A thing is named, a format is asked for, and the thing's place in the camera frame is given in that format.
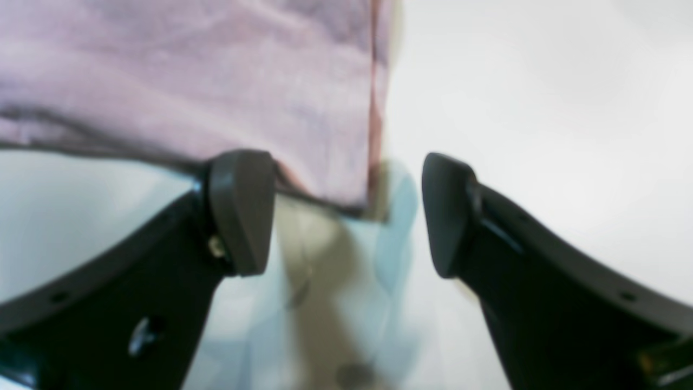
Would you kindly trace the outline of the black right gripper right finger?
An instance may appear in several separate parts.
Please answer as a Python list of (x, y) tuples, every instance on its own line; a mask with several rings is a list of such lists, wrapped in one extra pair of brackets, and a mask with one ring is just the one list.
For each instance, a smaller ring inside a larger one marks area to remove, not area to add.
[(691, 306), (575, 249), (473, 169), (429, 153), (436, 272), (479, 299), (514, 389), (690, 389)]

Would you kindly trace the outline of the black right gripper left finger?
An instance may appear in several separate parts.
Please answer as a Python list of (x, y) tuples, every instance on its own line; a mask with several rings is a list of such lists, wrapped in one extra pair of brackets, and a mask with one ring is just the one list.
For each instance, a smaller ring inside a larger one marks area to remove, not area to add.
[(2, 378), (29, 389), (179, 389), (225, 277), (267, 267), (267, 151), (210, 159), (193, 188), (104, 254), (2, 304)]

